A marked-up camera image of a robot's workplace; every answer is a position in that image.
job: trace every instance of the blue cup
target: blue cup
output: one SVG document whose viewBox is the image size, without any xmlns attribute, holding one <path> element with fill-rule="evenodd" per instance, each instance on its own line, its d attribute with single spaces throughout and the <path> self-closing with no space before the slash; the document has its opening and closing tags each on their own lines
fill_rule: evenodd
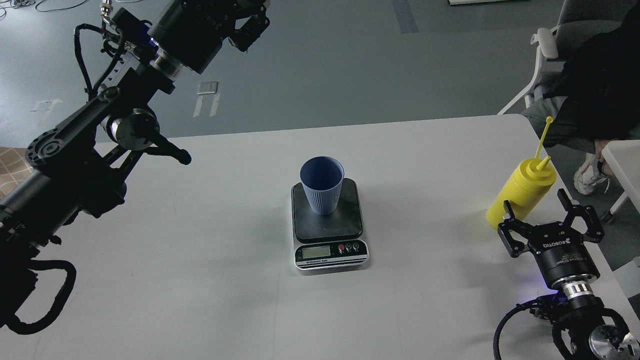
<svg viewBox="0 0 640 360">
<path fill-rule="evenodd" d="M 328 156 L 307 160 L 300 169 L 300 181 L 311 210 L 318 215 L 329 215 L 338 207 L 344 169 Z"/>
</svg>

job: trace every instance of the yellow bottle cap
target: yellow bottle cap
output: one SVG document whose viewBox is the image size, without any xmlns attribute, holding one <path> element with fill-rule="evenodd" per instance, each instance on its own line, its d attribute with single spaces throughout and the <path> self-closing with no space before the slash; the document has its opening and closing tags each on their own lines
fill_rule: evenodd
<svg viewBox="0 0 640 360">
<path fill-rule="evenodd" d="M 533 193 L 545 193 L 556 182 L 556 170 L 549 163 L 550 156 L 544 159 L 526 159 L 514 171 L 518 185 Z"/>
</svg>

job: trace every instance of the gray pants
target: gray pants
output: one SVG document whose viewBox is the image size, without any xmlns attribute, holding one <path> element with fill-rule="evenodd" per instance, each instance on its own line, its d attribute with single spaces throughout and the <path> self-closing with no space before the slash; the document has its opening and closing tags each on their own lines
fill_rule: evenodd
<svg viewBox="0 0 640 360">
<path fill-rule="evenodd" d="M 551 97 L 549 99 L 539 99 L 525 111 L 522 115 L 529 119 L 531 126 L 538 134 L 542 136 L 542 132 L 547 124 L 547 116 L 554 118 L 553 124 L 549 126 L 547 137 L 544 141 L 545 147 L 553 147 L 562 144 L 572 149 L 584 152 L 595 152 L 593 141 L 586 138 L 582 134 L 581 125 L 578 121 L 576 103 L 570 103 L 568 100 L 566 106 L 560 113 L 560 107 L 567 101 L 566 96 Z M 629 137 L 620 140 L 640 139 L 640 123 L 629 131 Z"/>
</svg>

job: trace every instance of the digital scale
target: digital scale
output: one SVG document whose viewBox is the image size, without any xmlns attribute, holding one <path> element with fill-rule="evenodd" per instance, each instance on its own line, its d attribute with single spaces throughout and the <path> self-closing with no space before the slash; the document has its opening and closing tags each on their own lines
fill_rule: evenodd
<svg viewBox="0 0 640 360">
<path fill-rule="evenodd" d="M 294 264 L 300 270 L 358 266 L 369 259 L 356 183 L 342 182 L 338 207 L 329 215 L 311 210 L 302 183 L 291 189 Z"/>
</svg>

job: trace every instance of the white tape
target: white tape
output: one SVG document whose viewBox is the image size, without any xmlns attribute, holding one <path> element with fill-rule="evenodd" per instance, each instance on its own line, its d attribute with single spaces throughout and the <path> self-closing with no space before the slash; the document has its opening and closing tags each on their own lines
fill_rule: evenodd
<svg viewBox="0 0 640 360">
<path fill-rule="evenodd" d="M 200 115 L 200 109 L 202 109 L 202 96 L 198 96 L 198 100 L 196 100 L 196 108 L 193 110 L 193 117 L 198 117 Z"/>
<path fill-rule="evenodd" d="M 218 112 L 218 103 L 220 102 L 220 94 L 216 94 L 213 96 L 213 104 L 211 104 L 211 112 L 209 113 L 209 117 L 215 116 Z"/>
</svg>

